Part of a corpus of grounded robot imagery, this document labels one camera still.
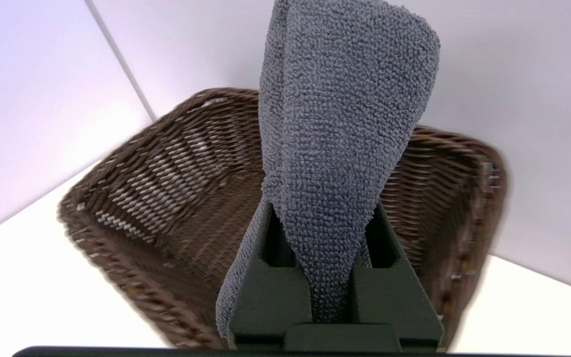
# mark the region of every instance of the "gray microfiber towel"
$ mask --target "gray microfiber towel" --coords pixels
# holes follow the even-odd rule
[[[439,50],[428,23],[382,0],[276,0],[260,79],[263,198],[217,300],[222,338],[268,203],[310,281],[313,318],[342,321],[365,226],[426,108]]]

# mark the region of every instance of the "white wall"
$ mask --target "white wall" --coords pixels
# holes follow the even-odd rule
[[[83,1],[0,0],[0,222],[148,123]]]
[[[93,3],[156,116],[204,88],[258,86],[271,1]],[[571,0],[393,3],[442,39],[422,122],[510,165],[494,253],[571,284]],[[82,0],[0,0],[0,220],[147,120]]]

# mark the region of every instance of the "basket weave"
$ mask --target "basket weave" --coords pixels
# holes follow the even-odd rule
[[[71,239],[178,348],[222,349],[215,300],[261,197],[258,93],[201,91],[98,164],[61,202]],[[498,153],[419,126],[381,194],[453,339],[498,225]]]

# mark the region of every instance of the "white table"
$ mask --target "white table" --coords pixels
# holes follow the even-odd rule
[[[167,347],[56,220],[83,174],[0,225],[0,357],[36,345]],[[489,257],[453,351],[571,355],[571,287]]]

